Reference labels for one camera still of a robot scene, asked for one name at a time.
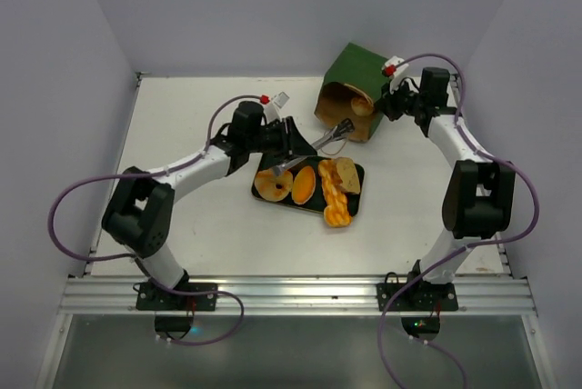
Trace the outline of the orange oval fake bread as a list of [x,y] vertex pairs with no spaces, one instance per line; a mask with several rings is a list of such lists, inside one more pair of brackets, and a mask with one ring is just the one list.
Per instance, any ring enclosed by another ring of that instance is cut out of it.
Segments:
[[312,166],[302,167],[295,176],[292,188],[292,200],[303,205],[308,202],[316,189],[316,175]]

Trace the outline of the round scored fake bun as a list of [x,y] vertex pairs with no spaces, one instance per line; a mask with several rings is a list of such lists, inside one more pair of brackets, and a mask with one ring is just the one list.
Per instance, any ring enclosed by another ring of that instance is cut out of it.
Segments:
[[363,96],[354,96],[350,105],[355,115],[360,117],[367,117],[374,113],[374,104]]

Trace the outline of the metal serving tongs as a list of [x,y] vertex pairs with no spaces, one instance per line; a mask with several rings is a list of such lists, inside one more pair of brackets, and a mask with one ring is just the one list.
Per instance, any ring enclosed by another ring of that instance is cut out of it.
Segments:
[[272,166],[271,170],[273,171],[275,176],[279,176],[284,171],[290,170],[293,166],[298,165],[301,162],[305,161],[308,157],[317,155],[317,153],[323,147],[334,142],[346,140],[348,136],[352,134],[354,131],[355,131],[354,123],[352,122],[351,119],[346,118],[311,144],[311,146],[315,149],[314,153],[312,153],[311,155],[297,155],[291,159],[285,160],[280,165]]

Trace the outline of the orange ring fake bread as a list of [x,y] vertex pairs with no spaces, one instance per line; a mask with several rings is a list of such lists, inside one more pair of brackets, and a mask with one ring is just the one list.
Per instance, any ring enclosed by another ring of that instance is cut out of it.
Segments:
[[262,199],[277,203],[290,194],[293,181],[294,177],[289,171],[275,175],[272,169],[266,169],[256,174],[254,188]]

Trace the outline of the green paper bag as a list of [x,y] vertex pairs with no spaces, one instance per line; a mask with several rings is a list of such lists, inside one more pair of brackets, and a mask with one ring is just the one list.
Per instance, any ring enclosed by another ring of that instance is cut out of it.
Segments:
[[[349,118],[355,131],[349,135],[352,142],[369,141],[378,128],[383,114],[376,109],[386,78],[382,67],[386,58],[362,46],[348,44],[326,71],[319,90],[315,117],[327,128]],[[353,113],[350,101],[363,96],[375,107],[373,114],[360,117]]]

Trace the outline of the tan sliced fake bread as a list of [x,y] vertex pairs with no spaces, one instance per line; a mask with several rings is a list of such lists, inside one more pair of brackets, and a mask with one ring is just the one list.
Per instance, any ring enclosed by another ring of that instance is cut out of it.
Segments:
[[350,158],[339,157],[335,160],[335,166],[340,190],[346,194],[359,195],[361,193],[361,184],[355,162]]

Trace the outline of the orange braided fake bread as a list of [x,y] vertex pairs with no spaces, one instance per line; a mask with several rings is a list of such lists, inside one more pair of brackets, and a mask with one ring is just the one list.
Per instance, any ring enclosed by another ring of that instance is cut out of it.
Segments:
[[323,211],[324,220],[330,227],[347,227],[352,222],[352,216],[347,209],[347,198],[341,190],[342,180],[336,170],[333,160],[325,159],[319,162],[317,171],[321,178],[322,191],[326,201]]

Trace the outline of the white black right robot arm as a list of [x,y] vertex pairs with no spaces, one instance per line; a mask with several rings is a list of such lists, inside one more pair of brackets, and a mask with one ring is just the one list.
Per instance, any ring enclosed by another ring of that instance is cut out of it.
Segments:
[[446,69],[425,68],[417,89],[406,81],[406,69],[406,64],[386,64],[383,74],[388,82],[376,108],[391,121],[404,115],[412,117],[452,170],[441,208],[443,231],[418,261],[423,278],[405,288],[408,304],[422,310],[437,299],[435,284],[453,280],[471,244],[508,228],[516,173],[477,152],[480,144],[468,132],[457,107],[449,103],[450,73]]

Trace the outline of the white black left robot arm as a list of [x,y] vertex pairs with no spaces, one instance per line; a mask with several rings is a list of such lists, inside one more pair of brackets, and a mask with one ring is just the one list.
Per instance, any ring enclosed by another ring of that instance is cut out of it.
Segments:
[[263,105],[245,100],[226,132],[208,139],[186,162],[148,172],[125,170],[105,209],[102,228],[131,251],[157,289],[159,302],[179,309],[195,294],[167,243],[174,205],[199,187],[233,174],[252,154],[269,154],[284,162],[315,155],[321,145],[321,140],[308,142],[293,117],[268,120]]

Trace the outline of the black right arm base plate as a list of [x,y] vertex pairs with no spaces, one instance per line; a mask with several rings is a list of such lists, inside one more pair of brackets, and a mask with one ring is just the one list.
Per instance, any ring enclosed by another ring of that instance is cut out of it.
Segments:
[[[395,273],[388,273],[376,284],[378,310],[383,311],[392,296],[406,284]],[[431,284],[424,280],[413,284],[388,307],[389,312],[455,312],[459,310],[457,292],[452,283]]]

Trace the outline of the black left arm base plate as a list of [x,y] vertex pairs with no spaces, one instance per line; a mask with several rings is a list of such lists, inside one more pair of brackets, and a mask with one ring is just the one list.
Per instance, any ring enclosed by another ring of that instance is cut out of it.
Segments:
[[217,300],[217,284],[188,283],[180,286],[186,294],[169,293],[151,282],[133,285],[137,293],[135,308],[139,311],[192,311],[214,312]]

